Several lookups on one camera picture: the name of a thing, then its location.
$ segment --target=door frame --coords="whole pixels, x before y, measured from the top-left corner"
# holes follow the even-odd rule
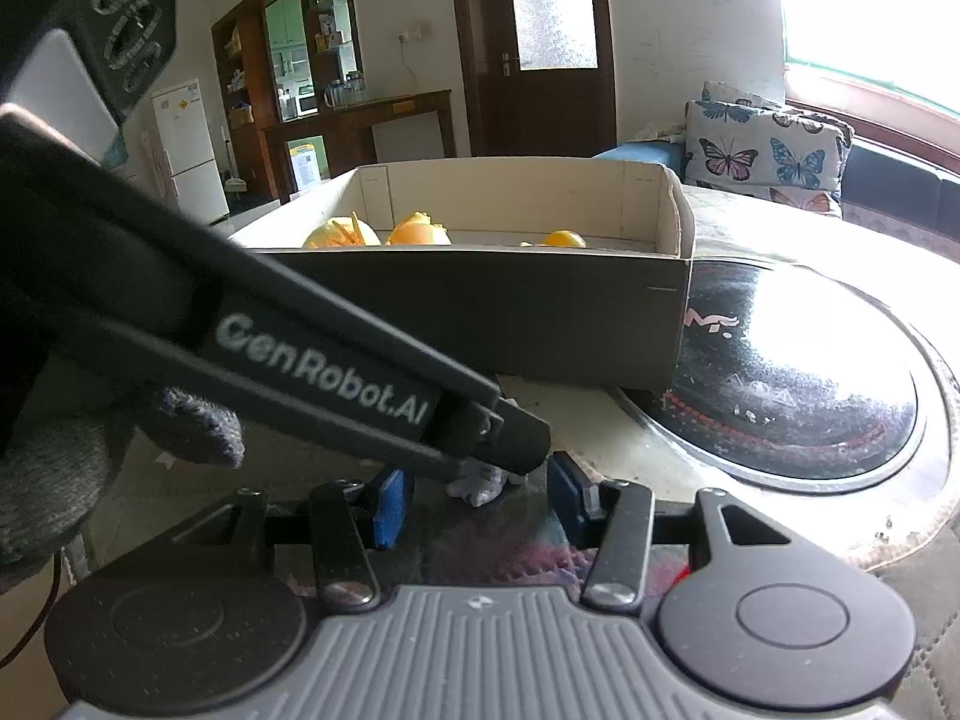
[[[460,47],[460,66],[464,76],[464,96],[467,103],[467,128],[469,129],[470,153],[473,156],[488,154],[487,134],[484,130],[481,111],[480,85],[477,79],[476,56],[473,52],[472,21],[469,0],[453,0],[457,23],[457,43]],[[610,0],[593,0],[593,30],[597,42],[597,70],[600,73],[603,102],[600,110],[600,131],[605,133],[612,146],[616,140],[616,84],[613,79],[613,33],[610,25]]]

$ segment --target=open box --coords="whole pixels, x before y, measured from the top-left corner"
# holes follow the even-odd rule
[[[351,211],[384,241],[423,211],[453,246],[301,249]],[[590,248],[518,245],[560,229]],[[666,389],[693,237],[680,181],[660,165],[491,157],[359,167],[232,240],[477,370]]]

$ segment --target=wooden console table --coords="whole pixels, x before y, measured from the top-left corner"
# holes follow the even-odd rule
[[[457,155],[453,141],[453,118],[450,115],[450,90],[381,98],[368,103],[349,105],[338,110],[322,108],[311,116],[267,127],[267,150],[277,180],[280,202],[289,202],[296,191],[290,149],[287,143],[303,138],[323,137],[330,177],[335,177],[360,165],[373,165],[379,160],[373,143],[373,124],[384,124],[394,119],[406,119],[421,113],[435,112],[440,122],[443,156]]]

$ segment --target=yellow fruit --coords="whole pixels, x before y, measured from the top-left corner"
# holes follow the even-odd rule
[[[550,233],[541,241],[541,245],[545,247],[587,248],[587,242],[570,230],[557,230]]]
[[[330,218],[321,224],[304,241],[304,248],[327,247],[378,247],[380,239],[373,228],[357,218],[357,214],[348,217]]]
[[[387,244],[450,245],[446,228],[433,224],[430,217],[417,211],[405,218],[387,238]]]

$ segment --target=power cord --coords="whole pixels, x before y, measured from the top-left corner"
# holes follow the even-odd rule
[[[9,651],[3,659],[0,659],[0,669],[5,669],[7,666],[13,663],[16,660],[17,656],[20,655],[26,648],[26,646],[31,642],[31,640],[37,635],[37,631],[43,626],[43,623],[46,622],[47,617],[50,615],[50,610],[54,608],[54,603],[56,603],[56,594],[59,592],[59,582],[61,581],[61,571],[62,571],[62,558],[61,553],[56,551],[54,555],[54,578],[50,583],[50,592],[47,594],[47,600],[43,602],[43,605],[40,609],[40,614],[37,615],[37,619],[30,624],[30,628],[27,628],[27,632],[20,637],[20,640],[13,645],[13,649]]]
[[[400,35],[400,37],[398,37],[397,39],[400,41],[400,61],[403,63],[403,66],[407,69],[407,73],[411,74],[411,76],[414,76],[414,91],[416,92],[416,90],[418,90],[419,88],[419,79],[416,78],[416,73],[414,73],[410,65],[407,64],[407,58],[403,52],[403,45],[406,43],[406,41],[403,39],[403,35]]]

